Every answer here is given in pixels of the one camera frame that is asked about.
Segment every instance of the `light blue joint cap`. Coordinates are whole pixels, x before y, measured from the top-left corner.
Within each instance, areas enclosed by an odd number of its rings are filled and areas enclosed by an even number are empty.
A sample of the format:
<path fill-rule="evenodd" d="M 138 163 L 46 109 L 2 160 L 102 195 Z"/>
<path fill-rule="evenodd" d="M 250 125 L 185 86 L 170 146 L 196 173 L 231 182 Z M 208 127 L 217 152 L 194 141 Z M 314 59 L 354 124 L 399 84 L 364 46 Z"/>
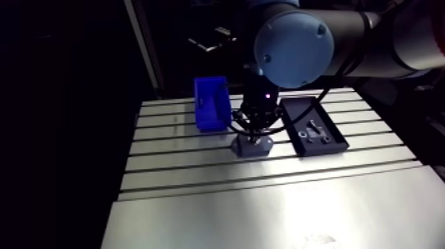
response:
<path fill-rule="evenodd" d="M 255 61 L 275 85 L 298 88 L 313 82 L 329 66 L 334 39 L 320 19 L 298 11 L 275 16 L 258 31 Z"/>

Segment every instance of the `small metal part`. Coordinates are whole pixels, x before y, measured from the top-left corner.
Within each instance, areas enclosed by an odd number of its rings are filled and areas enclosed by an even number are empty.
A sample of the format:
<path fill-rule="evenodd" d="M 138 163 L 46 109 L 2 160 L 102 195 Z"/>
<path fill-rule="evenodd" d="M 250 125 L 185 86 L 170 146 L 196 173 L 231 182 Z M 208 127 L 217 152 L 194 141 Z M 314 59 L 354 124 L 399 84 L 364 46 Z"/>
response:
<path fill-rule="evenodd" d="M 328 144 L 330 142 L 330 138 L 328 136 L 324 136 L 321 138 L 321 142 L 323 144 Z"/>
<path fill-rule="evenodd" d="M 326 34 L 326 28 L 323 25 L 320 25 L 317 31 L 317 36 L 323 36 L 324 34 Z"/>
<path fill-rule="evenodd" d="M 270 55 L 266 54 L 266 55 L 264 56 L 264 62 L 265 62 L 265 63 L 269 63 L 271 60 L 272 60 L 272 58 L 270 57 Z"/>
<path fill-rule="evenodd" d="M 320 129 L 317 127 L 317 125 L 315 124 L 315 121 L 313 119 L 311 119 L 308 123 L 307 126 L 311 127 L 317 134 L 320 134 L 321 131 Z"/>
<path fill-rule="evenodd" d="M 299 131 L 298 132 L 298 136 L 301 137 L 301 138 L 306 138 L 307 137 L 307 133 L 304 132 L 304 131 Z"/>

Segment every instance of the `silver surface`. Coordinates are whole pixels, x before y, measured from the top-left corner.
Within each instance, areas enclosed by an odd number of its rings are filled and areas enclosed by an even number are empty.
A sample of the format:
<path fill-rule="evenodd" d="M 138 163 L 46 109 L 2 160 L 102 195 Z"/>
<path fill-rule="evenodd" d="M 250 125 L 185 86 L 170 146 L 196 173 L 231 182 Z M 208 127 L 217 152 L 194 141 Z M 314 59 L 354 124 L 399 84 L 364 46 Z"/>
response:
<path fill-rule="evenodd" d="M 360 130 L 353 130 L 354 126 L 350 128 L 352 124 L 340 124 L 338 125 L 340 131 L 345 130 L 347 134 L 359 134 Z M 369 132 L 381 132 L 377 127 L 369 127 Z M 191 138 L 171 138 L 165 140 L 152 140 L 152 141 L 140 141 L 133 142 L 130 155 L 135 154 L 154 154 L 160 152 L 180 152 L 184 150 L 198 150 L 198 149 L 208 149 L 208 148 L 224 148 L 229 147 L 232 140 L 236 137 L 236 134 L 225 134 L 220 136 L 202 136 L 202 137 L 191 137 Z M 290 138 L 287 132 L 284 130 L 277 134 L 270 136 L 272 140 L 276 142 L 289 142 Z M 350 148 L 366 148 L 367 146 L 385 146 L 390 142 L 397 141 L 402 144 L 401 140 L 395 134 L 371 134 L 363 136 L 353 136 L 347 137 Z"/>
<path fill-rule="evenodd" d="M 441 249 L 445 186 L 430 167 L 116 202 L 102 248 Z"/>
<path fill-rule="evenodd" d="M 310 158 L 286 132 L 269 156 L 237 158 L 233 133 L 196 130 L 193 100 L 144 103 L 139 122 L 157 126 L 136 129 L 103 248 L 441 249 L 444 184 L 360 96 L 334 91 L 323 106 L 350 147 Z"/>
<path fill-rule="evenodd" d="M 177 185 L 176 187 L 160 187 L 157 189 L 133 189 L 137 191 L 123 191 L 119 194 L 119 201 L 158 198 L 165 196 L 189 195 L 195 193 L 210 193 L 217 191 L 229 191 L 238 189 L 251 189 L 254 187 L 265 187 L 281 185 L 286 183 L 298 183 L 306 181 L 318 181 L 322 179 L 332 179 L 350 177 L 353 175 L 366 175 L 379 172 L 391 172 L 407 168 L 422 167 L 419 161 L 409 160 L 406 162 L 393 162 L 386 164 L 372 164 L 365 166 L 352 166 L 342 168 L 331 168 L 329 170 L 313 170 L 295 174 L 275 175 L 273 177 L 251 178 L 242 181 L 225 181 L 212 184 Z"/>
<path fill-rule="evenodd" d="M 275 123 L 272 125 L 272 128 L 279 127 L 279 123 Z M 351 123 L 351 124 L 339 124 L 337 126 L 340 129 L 340 132 L 343 135 L 349 134 L 363 134 L 369 132 L 385 132 L 390 131 L 391 129 L 387 124 L 383 121 L 364 121 L 360 123 Z M 228 134 L 231 131 L 227 130 L 226 132 L 213 132 L 211 134 Z M 137 140 L 151 140 L 151 139 L 159 139 L 159 138 L 178 138 L 183 136 L 206 136 L 207 134 L 202 134 L 196 128 L 195 124 L 187 124 L 187 125 L 178 125 L 178 126 L 163 126 L 163 127 L 152 127 L 152 128 L 138 128 L 134 131 L 133 139 Z"/>

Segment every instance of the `black tray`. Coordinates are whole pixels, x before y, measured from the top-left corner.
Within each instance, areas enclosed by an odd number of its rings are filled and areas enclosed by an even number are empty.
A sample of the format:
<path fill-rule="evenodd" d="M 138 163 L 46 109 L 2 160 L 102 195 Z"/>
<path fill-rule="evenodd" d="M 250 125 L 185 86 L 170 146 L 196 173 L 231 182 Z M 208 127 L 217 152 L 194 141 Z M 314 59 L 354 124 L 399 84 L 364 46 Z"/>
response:
<path fill-rule="evenodd" d="M 279 106 L 283 110 L 283 123 L 289 124 L 313 101 L 314 97 L 285 98 Z M 316 128 L 309 123 L 313 121 Z M 306 117 L 287 129 L 292 145 L 300 156 L 315 156 L 343 152 L 349 144 L 320 104 Z"/>

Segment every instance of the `metal screw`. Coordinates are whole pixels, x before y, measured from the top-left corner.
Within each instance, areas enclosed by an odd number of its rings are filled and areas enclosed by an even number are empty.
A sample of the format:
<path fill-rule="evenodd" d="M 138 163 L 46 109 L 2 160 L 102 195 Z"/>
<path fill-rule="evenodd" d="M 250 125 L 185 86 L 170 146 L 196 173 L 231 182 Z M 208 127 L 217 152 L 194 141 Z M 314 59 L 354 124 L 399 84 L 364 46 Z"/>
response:
<path fill-rule="evenodd" d="M 323 25 L 320 25 L 317 30 L 317 36 L 322 36 L 324 34 L 326 34 L 326 28 Z"/>
<path fill-rule="evenodd" d="M 324 136 L 321 138 L 321 142 L 323 142 L 323 144 L 328 144 L 330 142 L 330 138 L 328 136 Z"/>
<path fill-rule="evenodd" d="M 265 61 L 266 63 L 269 63 L 269 62 L 272 61 L 272 58 L 270 57 L 270 55 L 266 54 L 266 55 L 264 56 L 264 61 Z"/>
<path fill-rule="evenodd" d="M 304 132 L 304 131 L 299 131 L 298 132 L 298 136 L 301 137 L 301 138 L 306 138 L 307 137 L 307 133 Z"/>

